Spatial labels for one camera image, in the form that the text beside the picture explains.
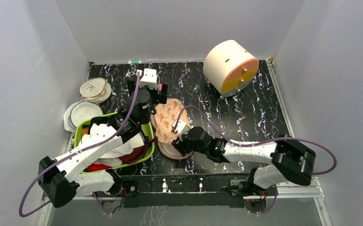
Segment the floral mesh laundry bag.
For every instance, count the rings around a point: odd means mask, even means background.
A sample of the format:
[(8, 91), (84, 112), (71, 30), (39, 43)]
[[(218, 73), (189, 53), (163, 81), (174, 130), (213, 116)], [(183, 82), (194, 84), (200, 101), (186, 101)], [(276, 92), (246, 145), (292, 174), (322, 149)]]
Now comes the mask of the floral mesh laundry bag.
[(190, 151), (183, 155), (172, 145), (172, 141), (178, 137), (177, 134), (172, 132), (173, 124), (182, 108), (184, 108), (184, 105), (180, 100), (169, 98), (165, 104), (158, 104), (155, 107), (156, 113), (150, 117), (150, 122), (156, 131), (159, 151), (173, 160), (187, 159), (193, 154)]

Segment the white bra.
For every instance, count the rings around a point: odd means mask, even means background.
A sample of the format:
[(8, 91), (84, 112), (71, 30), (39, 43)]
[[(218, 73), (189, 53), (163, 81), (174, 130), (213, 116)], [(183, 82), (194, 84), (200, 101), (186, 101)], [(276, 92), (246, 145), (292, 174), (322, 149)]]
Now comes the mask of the white bra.
[(120, 135), (108, 140), (115, 133), (116, 130), (112, 126), (94, 123), (90, 133), (82, 136), (78, 146), (84, 149), (99, 143), (99, 146), (83, 151), (82, 154), (93, 157), (92, 163), (118, 167), (121, 165), (119, 160), (121, 156), (131, 154), (134, 148), (144, 146), (147, 143), (146, 138), (141, 133), (134, 135), (127, 141), (123, 141)]

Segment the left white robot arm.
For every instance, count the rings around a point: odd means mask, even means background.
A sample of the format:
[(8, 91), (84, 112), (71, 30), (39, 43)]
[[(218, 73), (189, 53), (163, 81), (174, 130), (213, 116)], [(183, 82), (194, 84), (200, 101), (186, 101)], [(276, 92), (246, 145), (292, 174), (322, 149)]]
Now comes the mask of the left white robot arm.
[(54, 207), (68, 204), (76, 195), (107, 192), (121, 193), (123, 182), (108, 166), (85, 173), (94, 162), (109, 154), (122, 165), (131, 165), (146, 156), (154, 140), (146, 135), (155, 106), (167, 101), (168, 85), (146, 81), (128, 81), (130, 98), (117, 113), (94, 117), (85, 126), (87, 133), (77, 147), (55, 159), (39, 163), (38, 184)]

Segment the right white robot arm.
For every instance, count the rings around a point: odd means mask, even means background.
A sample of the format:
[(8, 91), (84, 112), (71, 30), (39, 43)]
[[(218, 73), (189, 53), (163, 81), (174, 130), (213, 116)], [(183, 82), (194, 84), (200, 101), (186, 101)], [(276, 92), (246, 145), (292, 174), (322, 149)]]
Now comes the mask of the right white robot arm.
[(232, 182), (225, 191), (233, 196), (260, 195), (267, 188), (284, 182), (300, 186), (311, 183), (315, 152), (297, 140), (281, 137), (276, 141), (237, 142), (210, 136), (201, 127), (176, 129), (172, 146), (182, 155), (197, 152), (216, 163), (249, 161), (264, 163), (251, 170), (247, 180)]

